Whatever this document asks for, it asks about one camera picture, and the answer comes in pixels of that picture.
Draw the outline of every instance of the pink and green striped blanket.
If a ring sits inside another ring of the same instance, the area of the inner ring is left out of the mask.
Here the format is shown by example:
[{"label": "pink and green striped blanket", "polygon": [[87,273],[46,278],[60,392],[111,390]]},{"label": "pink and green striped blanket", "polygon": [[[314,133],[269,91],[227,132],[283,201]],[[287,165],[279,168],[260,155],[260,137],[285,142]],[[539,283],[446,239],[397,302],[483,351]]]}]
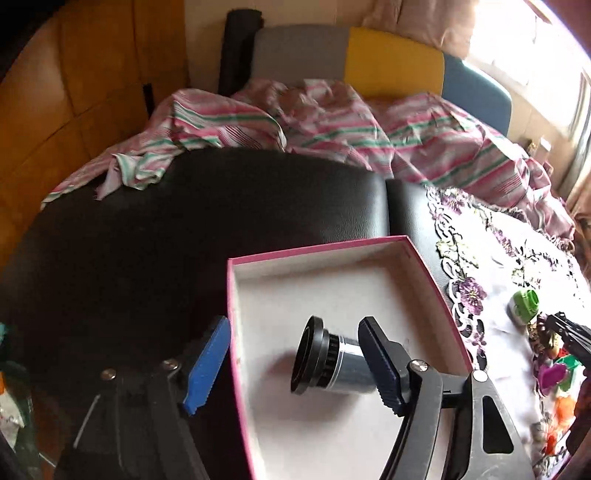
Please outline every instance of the pink and green striped blanket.
[{"label": "pink and green striped blanket", "polygon": [[532,227],[550,236],[572,239],[574,231],[542,166],[457,106],[430,93],[364,101],[349,85],[325,80],[298,88],[252,80],[233,98],[179,90],[158,106],[143,132],[105,150],[44,202],[104,173],[99,200],[122,185],[143,190],[160,181],[176,155],[206,147],[316,155],[385,178],[459,187],[524,210]]}]

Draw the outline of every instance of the pink box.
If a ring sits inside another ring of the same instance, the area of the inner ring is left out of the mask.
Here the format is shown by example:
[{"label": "pink box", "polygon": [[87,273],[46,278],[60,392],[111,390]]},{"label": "pink box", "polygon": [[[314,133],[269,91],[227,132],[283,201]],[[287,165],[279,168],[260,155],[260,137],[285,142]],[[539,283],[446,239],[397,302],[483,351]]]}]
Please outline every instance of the pink box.
[{"label": "pink box", "polygon": [[[402,419],[376,391],[290,393],[295,352],[311,315],[350,338],[362,318],[374,316],[412,358],[467,375],[472,367],[455,322],[406,236],[228,261],[232,375],[252,478],[379,478]],[[440,478],[451,422],[444,411],[430,478]]]}]

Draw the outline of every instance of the blue gripper pad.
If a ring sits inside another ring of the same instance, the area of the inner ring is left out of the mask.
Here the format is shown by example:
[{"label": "blue gripper pad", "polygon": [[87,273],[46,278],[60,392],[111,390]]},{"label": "blue gripper pad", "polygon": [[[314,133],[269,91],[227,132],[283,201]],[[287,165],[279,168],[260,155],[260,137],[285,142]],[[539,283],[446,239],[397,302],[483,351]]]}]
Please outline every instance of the blue gripper pad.
[{"label": "blue gripper pad", "polygon": [[183,400],[183,407],[189,415],[194,415],[205,405],[230,346],[230,337],[230,320],[223,317],[189,373],[187,396]]}]

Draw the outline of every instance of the metal screw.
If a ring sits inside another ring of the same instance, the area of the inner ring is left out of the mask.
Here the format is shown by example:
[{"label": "metal screw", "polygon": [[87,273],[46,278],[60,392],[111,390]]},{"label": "metal screw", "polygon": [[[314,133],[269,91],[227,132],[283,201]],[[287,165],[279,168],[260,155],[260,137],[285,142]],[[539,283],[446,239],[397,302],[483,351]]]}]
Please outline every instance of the metal screw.
[{"label": "metal screw", "polygon": [[488,380],[488,375],[484,370],[474,370],[472,376],[477,382],[486,382]]},{"label": "metal screw", "polygon": [[100,379],[106,382],[113,380],[117,376],[114,368],[107,368],[100,373]]},{"label": "metal screw", "polygon": [[169,358],[168,360],[165,360],[164,362],[162,362],[162,368],[164,368],[168,372],[176,370],[178,368],[178,366],[179,366],[179,362],[175,358]]},{"label": "metal screw", "polygon": [[429,368],[427,362],[423,360],[412,360],[410,362],[410,368],[412,368],[415,372],[424,372]]}]

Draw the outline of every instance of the green plastic object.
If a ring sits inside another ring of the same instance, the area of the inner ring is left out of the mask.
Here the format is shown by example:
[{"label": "green plastic object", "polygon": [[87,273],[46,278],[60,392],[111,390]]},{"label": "green plastic object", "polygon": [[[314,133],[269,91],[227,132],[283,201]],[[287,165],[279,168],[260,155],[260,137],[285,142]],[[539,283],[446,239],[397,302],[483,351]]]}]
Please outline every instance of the green plastic object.
[{"label": "green plastic object", "polygon": [[581,365],[581,362],[579,362],[575,357],[573,357],[572,355],[567,355],[564,356],[562,358],[559,358],[558,360],[556,360],[557,364],[565,364],[566,368],[568,369],[568,374],[566,375],[566,377],[564,378],[564,380],[562,380],[562,382],[560,382],[558,384],[558,386],[560,387],[560,389],[563,392],[568,392],[568,390],[570,390],[570,386],[573,383],[573,372],[574,369],[577,368],[579,365]]},{"label": "green plastic object", "polygon": [[511,297],[511,313],[523,323],[529,323],[538,315],[540,301],[531,288],[522,288]]}]

